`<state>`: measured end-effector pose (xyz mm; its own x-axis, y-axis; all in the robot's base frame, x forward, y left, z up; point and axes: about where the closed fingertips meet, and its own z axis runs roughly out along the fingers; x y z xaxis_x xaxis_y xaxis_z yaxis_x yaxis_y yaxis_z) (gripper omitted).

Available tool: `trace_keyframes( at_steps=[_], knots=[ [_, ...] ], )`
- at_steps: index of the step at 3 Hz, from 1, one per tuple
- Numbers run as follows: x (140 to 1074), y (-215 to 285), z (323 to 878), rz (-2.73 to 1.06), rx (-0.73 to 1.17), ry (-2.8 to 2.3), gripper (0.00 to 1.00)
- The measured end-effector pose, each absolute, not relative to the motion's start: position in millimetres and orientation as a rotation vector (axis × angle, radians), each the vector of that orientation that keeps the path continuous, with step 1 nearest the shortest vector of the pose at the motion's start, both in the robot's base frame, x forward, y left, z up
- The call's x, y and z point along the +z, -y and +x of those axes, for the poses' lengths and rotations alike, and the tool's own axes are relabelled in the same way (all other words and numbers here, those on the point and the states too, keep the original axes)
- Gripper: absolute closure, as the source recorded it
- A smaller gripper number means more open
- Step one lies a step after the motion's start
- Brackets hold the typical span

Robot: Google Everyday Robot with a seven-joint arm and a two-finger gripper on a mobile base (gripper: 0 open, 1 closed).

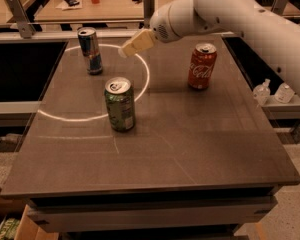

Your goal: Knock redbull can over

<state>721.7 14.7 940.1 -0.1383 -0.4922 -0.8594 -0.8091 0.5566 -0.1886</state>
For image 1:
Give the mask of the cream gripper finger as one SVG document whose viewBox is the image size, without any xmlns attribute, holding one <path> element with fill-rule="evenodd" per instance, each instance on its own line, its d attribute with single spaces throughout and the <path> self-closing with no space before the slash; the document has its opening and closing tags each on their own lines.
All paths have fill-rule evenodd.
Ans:
<svg viewBox="0 0 300 240">
<path fill-rule="evenodd" d="M 130 39 L 131 42 L 152 42 L 154 38 L 150 29 L 138 30 Z"/>
<path fill-rule="evenodd" d="M 152 42 L 131 42 L 130 39 L 118 49 L 119 55 L 123 58 L 127 58 L 141 51 L 150 49 L 155 44 L 155 37 Z"/>
</svg>

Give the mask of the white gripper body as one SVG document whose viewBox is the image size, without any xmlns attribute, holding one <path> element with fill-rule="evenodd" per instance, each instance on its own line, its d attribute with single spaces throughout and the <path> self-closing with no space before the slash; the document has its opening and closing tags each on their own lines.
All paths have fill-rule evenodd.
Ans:
<svg viewBox="0 0 300 240">
<path fill-rule="evenodd" d="M 193 0 L 174 0 L 160 7 L 150 19 L 150 29 L 161 42 L 177 41 L 192 34 Z"/>
</svg>

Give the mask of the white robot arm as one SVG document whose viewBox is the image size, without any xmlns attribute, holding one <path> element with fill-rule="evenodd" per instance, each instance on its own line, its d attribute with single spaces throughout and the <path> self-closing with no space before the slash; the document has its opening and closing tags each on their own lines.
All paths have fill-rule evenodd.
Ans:
<svg viewBox="0 0 300 240">
<path fill-rule="evenodd" d="M 240 37 L 300 97 L 300 25 L 255 0 L 174 0 L 156 10 L 150 27 L 126 41 L 119 54 L 129 57 L 157 41 L 219 31 Z"/>
</svg>

